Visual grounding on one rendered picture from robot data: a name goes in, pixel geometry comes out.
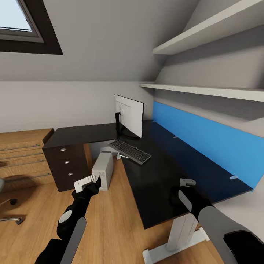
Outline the notebook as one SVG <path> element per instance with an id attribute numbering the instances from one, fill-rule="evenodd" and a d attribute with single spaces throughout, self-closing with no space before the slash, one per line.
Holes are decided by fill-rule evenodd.
<path id="1" fill-rule="evenodd" d="M 122 153 L 120 153 L 120 152 L 118 153 L 118 155 L 119 155 L 119 156 L 122 156 L 122 157 L 126 157 L 126 158 L 128 158 L 126 155 L 124 155 L 124 154 L 122 154 Z"/>

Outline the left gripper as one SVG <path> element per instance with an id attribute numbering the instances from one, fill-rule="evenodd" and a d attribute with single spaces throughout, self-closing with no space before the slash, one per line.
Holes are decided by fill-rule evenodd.
<path id="1" fill-rule="evenodd" d="M 72 196 L 73 196 L 74 200 L 76 200 L 78 198 L 85 199 L 89 205 L 91 196 L 98 194 L 100 187 L 101 187 L 101 178 L 98 177 L 98 180 L 96 183 L 91 182 L 90 184 L 87 184 L 86 187 L 84 188 L 84 190 L 79 192 L 79 193 L 76 193 L 76 191 L 74 190 L 72 192 Z"/>

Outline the monitor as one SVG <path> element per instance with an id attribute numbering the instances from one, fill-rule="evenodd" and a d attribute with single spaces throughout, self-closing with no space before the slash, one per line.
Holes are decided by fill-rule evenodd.
<path id="1" fill-rule="evenodd" d="M 142 138 L 144 103 L 119 95 L 114 95 L 114 102 L 117 136 L 124 135 L 128 138 Z M 123 128 L 128 128 L 139 137 L 131 137 L 123 134 L 123 128 L 121 129 L 120 133 L 120 123 L 124 125 Z"/>

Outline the desktop computer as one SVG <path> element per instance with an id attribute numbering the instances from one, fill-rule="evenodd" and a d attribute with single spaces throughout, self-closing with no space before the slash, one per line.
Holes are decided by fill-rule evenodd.
<path id="1" fill-rule="evenodd" d="M 111 176 L 113 173 L 113 156 L 112 151 L 102 151 L 92 168 L 92 175 L 96 176 L 96 179 L 93 181 L 97 182 L 98 177 L 101 178 L 101 187 L 99 190 L 106 191 L 109 189 Z"/>

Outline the swivel chair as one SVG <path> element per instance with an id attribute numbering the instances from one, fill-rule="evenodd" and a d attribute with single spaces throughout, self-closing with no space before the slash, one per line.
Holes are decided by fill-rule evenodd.
<path id="1" fill-rule="evenodd" d="M 2 188 L 3 188 L 3 186 L 4 186 L 4 179 L 0 177 L 0 192 L 1 192 Z M 8 201 L 10 201 L 10 204 L 11 205 L 14 205 L 17 200 L 16 199 L 13 199 L 12 200 L 11 198 L 9 198 L 6 201 L 0 203 L 0 207 L 2 205 L 4 205 L 5 203 L 7 203 Z M 19 225 L 21 222 L 23 222 L 23 220 L 21 218 L 19 218 L 19 217 L 16 217 L 16 218 L 8 218 L 8 219 L 0 219 L 0 222 L 14 221 L 14 220 L 16 221 L 17 225 Z"/>

